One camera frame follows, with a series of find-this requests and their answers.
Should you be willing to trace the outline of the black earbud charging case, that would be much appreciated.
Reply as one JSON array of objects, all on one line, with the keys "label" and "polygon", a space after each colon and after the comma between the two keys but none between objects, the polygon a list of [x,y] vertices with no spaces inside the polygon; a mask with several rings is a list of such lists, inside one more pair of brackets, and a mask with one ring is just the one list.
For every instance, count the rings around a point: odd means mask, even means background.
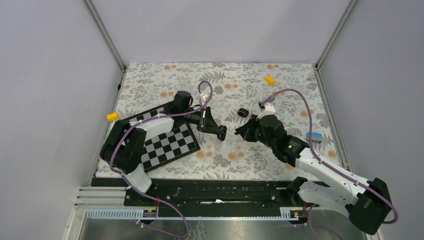
[{"label": "black earbud charging case", "polygon": [[227,127],[225,125],[221,125],[219,127],[221,133],[217,135],[217,138],[223,142],[226,139],[226,135],[227,135]]}]

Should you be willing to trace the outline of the black oval case lid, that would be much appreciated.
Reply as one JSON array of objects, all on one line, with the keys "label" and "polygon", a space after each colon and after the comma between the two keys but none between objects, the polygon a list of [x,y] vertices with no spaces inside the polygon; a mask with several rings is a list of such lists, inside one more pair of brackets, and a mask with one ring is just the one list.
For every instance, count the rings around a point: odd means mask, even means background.
[{"label": "black oval case lid", "polygon": [[237,115],[242,118],[247,118],[249,116],[249,111],[245,108],[239,108]]}]

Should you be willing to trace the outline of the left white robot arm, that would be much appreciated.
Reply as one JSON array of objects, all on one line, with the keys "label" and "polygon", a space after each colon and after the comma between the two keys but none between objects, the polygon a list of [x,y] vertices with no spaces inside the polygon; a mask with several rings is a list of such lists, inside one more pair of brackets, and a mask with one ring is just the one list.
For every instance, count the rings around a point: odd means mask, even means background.
[{"label": "left white robot arm", "polygon": [[133,118],[117,120],[100,150],[111,170],[137,189],[136,199],[152,204],[155,192],[147,172],[200,149],[191,125],[198,132],[226,138],[227,127],[218,125],[209,106],[192,106],[189,92],[178,91],[173,101]]}]

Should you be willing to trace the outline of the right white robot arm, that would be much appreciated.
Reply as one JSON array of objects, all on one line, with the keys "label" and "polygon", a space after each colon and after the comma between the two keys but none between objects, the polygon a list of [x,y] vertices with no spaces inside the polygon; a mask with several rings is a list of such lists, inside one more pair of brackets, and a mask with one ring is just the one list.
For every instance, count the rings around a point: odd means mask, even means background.
[{"label": "right white robot arm", "polygon": [[293,206],[303,202],[316,204],[346,216],[362,232],[375,235],[392,210],[387,184],[379,179],[369,180],[325,161],[313,153],[304,140],[287,134],[275,115],[253,115],[238,127],[235,134],[246,142],[260,142],[272,150],[283,163],[303,170],[325,186],[297,177],[289,185],[287,201]]}]

